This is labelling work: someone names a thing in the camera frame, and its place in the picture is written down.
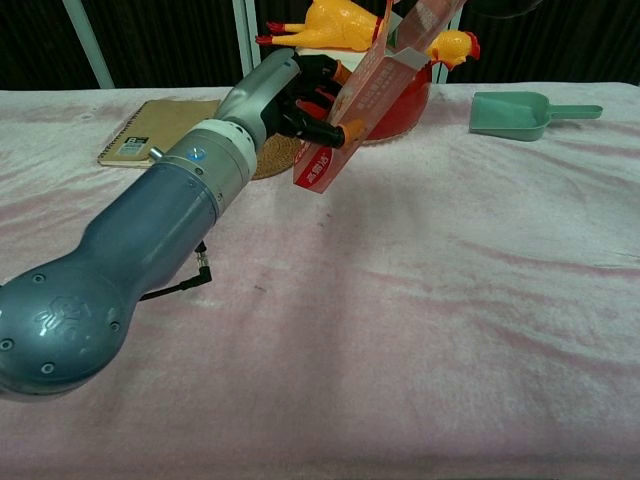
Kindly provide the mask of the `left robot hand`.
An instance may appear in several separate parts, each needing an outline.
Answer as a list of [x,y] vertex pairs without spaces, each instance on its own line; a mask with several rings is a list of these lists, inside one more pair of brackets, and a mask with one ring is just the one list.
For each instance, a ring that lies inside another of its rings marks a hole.
[[279,49],[227,94],[215,117],[243,127],[256,147],[275,134],[334,149],[348,147],[363,136],[363,120],[332,125],[313,117],[298,102],[331,109],[350,75],[327,55],[301,56],[290,48]]

